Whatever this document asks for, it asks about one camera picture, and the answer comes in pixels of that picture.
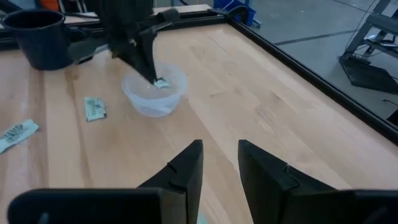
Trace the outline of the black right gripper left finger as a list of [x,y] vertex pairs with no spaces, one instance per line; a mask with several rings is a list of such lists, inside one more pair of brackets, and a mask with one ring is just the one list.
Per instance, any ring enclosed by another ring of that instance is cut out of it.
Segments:
[[126,189],[35,189],[15,197],[9,224],[196,224],[203,143],[196,139],[150,179]]

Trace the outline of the dark blue mug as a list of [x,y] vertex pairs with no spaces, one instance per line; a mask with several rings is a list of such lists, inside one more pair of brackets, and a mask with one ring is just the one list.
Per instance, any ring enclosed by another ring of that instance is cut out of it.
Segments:
[[7,14],[2,25],[33,68],[60,70],[73,63],[64,21],[65,16],[57,11],[25,9]]

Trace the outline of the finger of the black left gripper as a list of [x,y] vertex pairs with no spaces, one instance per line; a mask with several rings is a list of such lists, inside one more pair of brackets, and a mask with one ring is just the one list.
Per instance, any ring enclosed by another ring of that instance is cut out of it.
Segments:
[[112,58],[120,58],[134,68],[146,80],[149,79],[146,60],[136,47],[122,46],[121,48],[111,49],[111,52]]
[[157,81],[153,57],[153,43],[157,32],[153,28],[141,31],[136,37],[138,62],[136,70],[152,85]]

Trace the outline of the grey metal stand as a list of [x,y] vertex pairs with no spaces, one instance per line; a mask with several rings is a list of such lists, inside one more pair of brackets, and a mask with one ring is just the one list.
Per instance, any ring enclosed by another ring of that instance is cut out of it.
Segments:
[[398,9],[391,16],[383,14],[390,2],[379,0],[365,12],[366,19],[359,23],[338,60],[353,86],[398,95],[398,81],[369,60],[375,51],[398,59]]

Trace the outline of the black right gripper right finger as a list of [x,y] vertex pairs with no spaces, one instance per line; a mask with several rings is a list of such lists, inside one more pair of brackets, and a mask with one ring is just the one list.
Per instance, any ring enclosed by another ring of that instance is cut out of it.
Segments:
[[243,139],[238,162],[254,224],[398,224],[398,190],[337,190]]

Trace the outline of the clear plastic deli container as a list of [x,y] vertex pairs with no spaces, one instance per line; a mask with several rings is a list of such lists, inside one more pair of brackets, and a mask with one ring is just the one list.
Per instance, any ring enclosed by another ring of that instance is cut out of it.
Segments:
[[170,88],[156,88],[135,70],[125,74],[121,88],[138,113],[156,118],[175,110],[187,89],[187,75],[176,65],[160,61],[155,63],[155,69],[159,78],[170,83]]

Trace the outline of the blue bin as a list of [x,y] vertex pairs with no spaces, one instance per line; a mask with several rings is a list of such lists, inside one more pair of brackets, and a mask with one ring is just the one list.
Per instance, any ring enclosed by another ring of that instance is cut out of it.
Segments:
[[250,6],[251,0],[214,0],[210,12],[233,18],[248,27],[260,28],[262,23],[255,20],[256,11]]

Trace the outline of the orange object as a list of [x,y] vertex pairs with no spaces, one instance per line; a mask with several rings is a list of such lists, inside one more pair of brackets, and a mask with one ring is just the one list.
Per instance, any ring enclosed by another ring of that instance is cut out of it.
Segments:
[[39,0],[40,6],[44,9],[59,11],[60,5],[58,0]]

